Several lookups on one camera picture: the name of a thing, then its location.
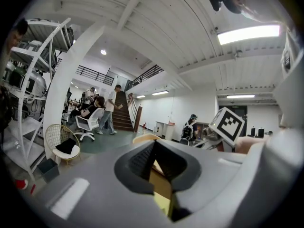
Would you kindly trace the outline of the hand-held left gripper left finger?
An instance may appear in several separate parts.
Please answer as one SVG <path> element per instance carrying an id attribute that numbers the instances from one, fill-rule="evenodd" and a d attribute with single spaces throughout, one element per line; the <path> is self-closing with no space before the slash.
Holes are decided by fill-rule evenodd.
<path id="1" fill-rule="evenodd" d="M 93 155 L 47 184 L 26 204 L 48 228 L 166 228 L 172 221 L 152 194 L 128 190 L 114 166 L 124 154 L 138 150 L 130 144 Z"/>

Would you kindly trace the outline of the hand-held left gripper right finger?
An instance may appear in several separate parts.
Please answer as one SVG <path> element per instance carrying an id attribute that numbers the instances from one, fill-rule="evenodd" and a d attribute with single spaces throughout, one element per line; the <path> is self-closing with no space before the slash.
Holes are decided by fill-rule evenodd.
<path id="1" fill-rule="evenodd" d="M 248 154 L 200 150 L 199 178 L 172 197 L 170 228 L 273 228 L 288 224 L 297 196 L 297 130 Z"/>

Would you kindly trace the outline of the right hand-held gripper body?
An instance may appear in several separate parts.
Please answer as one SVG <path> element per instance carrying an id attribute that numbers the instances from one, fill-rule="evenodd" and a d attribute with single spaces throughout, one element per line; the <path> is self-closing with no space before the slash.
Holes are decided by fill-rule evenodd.
<path id="1" fill-rule="evenodd" d="M 203 140 L 194 147 L 219 152 L 234 152 L 244 124 L 245 121 L 240 116 L 223 107 L 219 109 L 208 127 L 202 130 Z"/>

